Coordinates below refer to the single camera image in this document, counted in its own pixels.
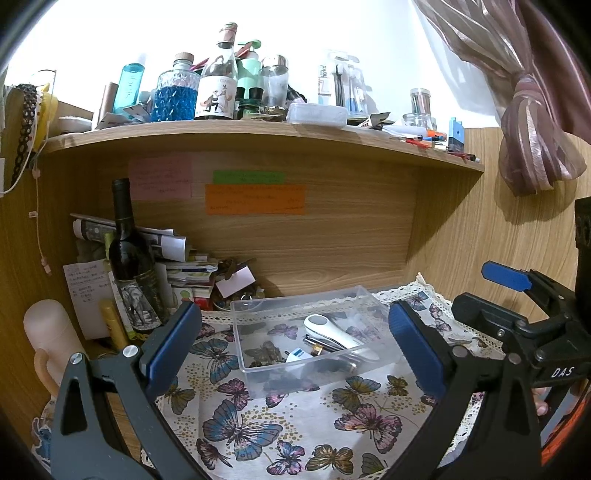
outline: white wall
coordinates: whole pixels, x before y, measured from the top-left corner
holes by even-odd
[[[496,127],[482,73],[449,52],[412,0],[59,0],[31,31],[9,66],[7,83],[28,82],[43,68],[58,71],[59,99],[93,111],[109,81],[138,53],[148,54],[142,90],[155,87],[179,51],[209,55],[217,31],[238,24],[237,41],[257,38],[259,54],[290,62],[290,85],[317,98],[324,50],[362,62],[374,111],[396,120],[410,111],[413,87],[431,90],[431,111],[443,130],[451,116],[466,127]]]

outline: cork stopper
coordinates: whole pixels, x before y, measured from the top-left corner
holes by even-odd
[[[234,40],[236,38],[236,29],[238,25],[235,23],[227,23],[223,26],[220,30],[220,33],[223,35],[220,43],[231,43],[234,45]]]
[[[195,55],[193,55],[192,53],[188,53],[186,51],[182,51],[181,53],[177,53],[174,56],[174,61],[177,60],[186,60],[189,63],[193,63],[193,60],[195,60]]]

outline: orange sticky note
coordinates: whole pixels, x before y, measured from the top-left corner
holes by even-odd
[[[305,215],[305,185],[205,185],[208,215]]]
[[[129,161],[132,200],[191,198],[191,160],[182,155],[134,158]]]

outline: pink sticky note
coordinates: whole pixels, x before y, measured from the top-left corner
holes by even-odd
[[[129,161],[132,200],[177,200],[191,198],[191,160],[167,155]]]
[[[252,275],[250,268],[244,267],[234,273],[228,280],[216,282],[216,287],[222,294],[222,297],[226,299],[233,293],[242,290],[254,282],[255,277]]]

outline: green sticky note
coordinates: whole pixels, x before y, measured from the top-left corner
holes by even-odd
[[[214,184],[266,184],[276,185],[285,183],[285,173],[280,171],[258,170],[215,170]]]

